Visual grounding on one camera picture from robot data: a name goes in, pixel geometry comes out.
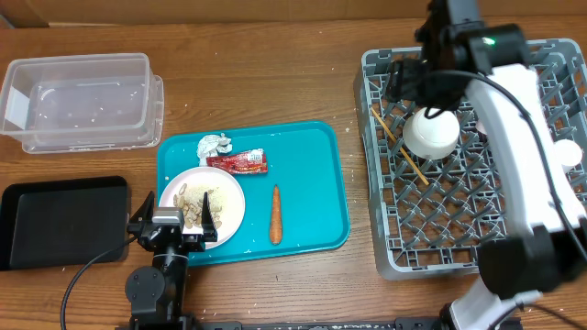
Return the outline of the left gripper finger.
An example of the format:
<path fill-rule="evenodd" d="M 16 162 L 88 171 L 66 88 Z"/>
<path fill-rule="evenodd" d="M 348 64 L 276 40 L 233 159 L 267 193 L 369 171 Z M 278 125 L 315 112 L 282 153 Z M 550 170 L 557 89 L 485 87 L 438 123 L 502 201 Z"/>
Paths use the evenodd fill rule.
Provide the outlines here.
<path fill-rule="evenodd" d="M 216 230 L 214 225 L 214 219 L 210 209 L 208 192 L 204 193 L 201 218 L 201 225 L 205 232 L 214 232 Z"/>
<path fill-rule="evenodd" d="M 130 224 L 142 224 L 150 223 L 153 217 L 153 211 L 155 208 L 155 193 L 150 191 L 147 195 L 143 204 L 138 210 L 130 217 Z"/>

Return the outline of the peanuts and rice food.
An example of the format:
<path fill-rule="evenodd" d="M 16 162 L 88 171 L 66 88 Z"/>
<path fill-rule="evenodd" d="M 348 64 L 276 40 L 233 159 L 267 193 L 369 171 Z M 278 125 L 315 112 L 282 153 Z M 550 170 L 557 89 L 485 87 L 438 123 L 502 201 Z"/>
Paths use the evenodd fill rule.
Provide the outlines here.
<path fill-rule="evenodd" d="M 221 215 L 226 196 L 219 187 L 210 185 L 189 185 L 183 183 L 173 195 L 173 205 L 183 211 L 187 229 L 200 228 L 203 219 L 204 195 L 207 194 L 209 211 L 216 228 L 222 226 Z"/>

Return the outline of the wooden chopstick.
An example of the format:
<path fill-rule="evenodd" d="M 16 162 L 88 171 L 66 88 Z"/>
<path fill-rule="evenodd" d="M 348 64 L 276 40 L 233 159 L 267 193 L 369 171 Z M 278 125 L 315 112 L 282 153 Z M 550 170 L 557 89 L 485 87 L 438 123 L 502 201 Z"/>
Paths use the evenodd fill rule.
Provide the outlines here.
<path fill-rule="evenodd" d="M 374 118 L 382 125 L 383 130 L 387 134 L 388 138 L 394 143 L 394 146 L 399 148 L 399 151 L 404 156 L 404 158 L 408 162 L 408 164 L 412 167 L 413 171 L 416 173 L 418 178 L 422 181 L 422 183 L 424 185 L 428 186 L 430 184 L 428 179 L 424 176 L 422 171 L 416 166 L 416 164 L 414 163 L 412 158 L 408 155 L 407 151 L 403 148 L 403 146 L 400 145 L 400 142 L 398 141 L 398 139 L 395 137 L 395 135 L 390 130 L 390 128 L 385 124 L 385 122 L 382 120 L 382 118 L 378 115 L 377 111 L 373 107 L 370 108 L 370 111 L 371 111 L 371 114 L 374 116 Z"/>

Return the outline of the white plate with food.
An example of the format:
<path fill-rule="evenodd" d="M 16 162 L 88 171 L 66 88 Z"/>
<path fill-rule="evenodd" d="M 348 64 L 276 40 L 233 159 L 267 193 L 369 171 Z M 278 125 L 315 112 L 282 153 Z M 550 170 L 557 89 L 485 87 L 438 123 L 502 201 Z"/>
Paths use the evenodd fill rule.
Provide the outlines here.
<path fill-rule="evenodd" d="M 220 192 L 226 196 L 221 215 L 222 226 L 216 229 L 217 242 L 207 243 L 206 248 L 216 248 L 227 242 L 236 234 L 245 215 L 245 197 L 239 183 L 232 175 L 217 168 L 197 167 L 185 170 L 168 182 L 159 198 L 159 206 L 174 206 L 173 195 L 183 183 L 219 187 Z M 195 227 L 192 229 L 187 229 L 184 226 L 183 232 L 200 234 L 203 232 L 203 228 L 202 225 L 200 228 Z"/>

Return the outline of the white bowl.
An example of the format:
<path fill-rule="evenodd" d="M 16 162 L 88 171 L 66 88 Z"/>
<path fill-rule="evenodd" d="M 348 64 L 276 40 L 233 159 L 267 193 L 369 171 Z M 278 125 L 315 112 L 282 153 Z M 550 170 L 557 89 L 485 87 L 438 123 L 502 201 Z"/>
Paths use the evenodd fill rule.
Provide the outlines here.
<path fill-rule="evenodd" d="M 429 119 L 426 109 L 411 115 L 403 127 L 403 140 L 418 158 L 440 160 L 456 147 L 460 135 L 460 123 L 452 112 Z"/>

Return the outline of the orange carrot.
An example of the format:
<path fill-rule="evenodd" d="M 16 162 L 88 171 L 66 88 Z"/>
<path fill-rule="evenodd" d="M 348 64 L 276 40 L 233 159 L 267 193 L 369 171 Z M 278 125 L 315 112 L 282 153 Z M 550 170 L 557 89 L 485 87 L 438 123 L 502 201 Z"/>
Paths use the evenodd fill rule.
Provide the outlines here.
<path fill-rule="evenodd" d="M 274 186 L 272 195 L 270 241 L 273 245 L 279 245 L 282 242 L 281 196 L 277 185 Z"/>

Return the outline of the red snack wrapper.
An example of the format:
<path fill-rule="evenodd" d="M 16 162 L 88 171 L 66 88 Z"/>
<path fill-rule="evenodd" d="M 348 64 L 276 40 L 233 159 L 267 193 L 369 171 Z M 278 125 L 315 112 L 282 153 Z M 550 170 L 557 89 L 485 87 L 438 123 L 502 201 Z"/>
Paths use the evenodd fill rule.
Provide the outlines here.
<path fill-rule="evenodd" d="M 230 156 L 209 157 L 209 167 L 226 171 L 230 174 L 262 174 L 268 172 L 268 161 L 262 148 L 240 152 Z"/>

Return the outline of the white napkin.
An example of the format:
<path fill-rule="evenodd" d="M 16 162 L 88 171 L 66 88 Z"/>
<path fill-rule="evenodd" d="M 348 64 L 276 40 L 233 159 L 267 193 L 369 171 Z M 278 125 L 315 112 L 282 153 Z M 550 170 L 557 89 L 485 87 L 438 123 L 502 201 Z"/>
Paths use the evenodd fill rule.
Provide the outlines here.
<path fill-rule="evenodd" d="M 232 149 L 231 139 L 224 133 L 220 135 L 206 135 L 198 142 L 197 146 L 199 165 L 206 166 L 206 160 L 208 158 L 216 157 L 220 154 L 228 154 Z"/>

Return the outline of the white cup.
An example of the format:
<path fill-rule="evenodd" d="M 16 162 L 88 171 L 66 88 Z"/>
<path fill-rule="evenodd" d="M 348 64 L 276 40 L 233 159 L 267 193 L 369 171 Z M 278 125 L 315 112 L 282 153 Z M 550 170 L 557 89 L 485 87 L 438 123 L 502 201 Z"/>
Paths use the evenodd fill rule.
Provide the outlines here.
<path fill-rule="evenodd" d="M 583 157 L 583 150 L 573 140 L 560 139 L 554 143 L 557 158 L 565 173 L 570 172 L 577 167 Z"/>

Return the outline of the pink bowl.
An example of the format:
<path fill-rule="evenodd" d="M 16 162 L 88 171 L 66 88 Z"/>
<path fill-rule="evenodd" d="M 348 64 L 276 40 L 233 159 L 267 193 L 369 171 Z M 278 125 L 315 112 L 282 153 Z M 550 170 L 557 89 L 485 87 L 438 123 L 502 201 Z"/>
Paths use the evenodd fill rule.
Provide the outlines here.
<path fill-rule="evenodd" d="M 483 125 L 483 123 L 482 123 L 482 121 L 481 121 L 481 120 L 478 120 L 478 121 L 476 122 L 476 125 L 475 125 L 475 127 L 476 127 L 476 129 L 477 129 L 477 131 L 478 131 L 479 133 L 481 133 L 481 134 L 484 134 L 484 135 L 486 135 L 486 134 L 487 134 L 487 131 L 486 131 L 486 129 L 485 129 L 485 127 L 484 127 L 484 125 Z"/>

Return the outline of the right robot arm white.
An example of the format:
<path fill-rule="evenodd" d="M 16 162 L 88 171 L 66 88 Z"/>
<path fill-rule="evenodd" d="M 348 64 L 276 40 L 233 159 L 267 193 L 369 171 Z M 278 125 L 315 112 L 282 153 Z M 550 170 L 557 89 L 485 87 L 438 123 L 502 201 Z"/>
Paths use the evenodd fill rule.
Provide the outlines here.
<path fill-rule="evenodd" d="M 468 100 L 505 198 L 508 235 L 478 250 L 479 279 L 445 312 L 453 329 L 495 329 L 586 269 L 586 211 L 556 154 L 521 29 L 425 23 L 417 60 L 397 60 L 387 96 L 441 110 Z"/>

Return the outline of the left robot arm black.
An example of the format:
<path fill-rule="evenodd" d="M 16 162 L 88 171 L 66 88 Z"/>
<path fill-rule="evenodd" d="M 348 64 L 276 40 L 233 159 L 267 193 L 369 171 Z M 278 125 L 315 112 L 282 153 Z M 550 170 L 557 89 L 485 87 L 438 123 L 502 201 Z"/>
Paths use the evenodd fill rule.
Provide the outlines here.
<path fill-rule="evenodd" d="M 150 266 L 135 269 L 127 278 L 125 294 L 131 304 L 130 329 L 200 329 L 195 316 L 183 312 L 189 255 L 204 252 L 217 241 L 208 194 L 203 199 L 203 232 L 183 232 L 183 212 L 155 206 L 150 192 L 130 217 L 127 232 L 153 254 Z"/>

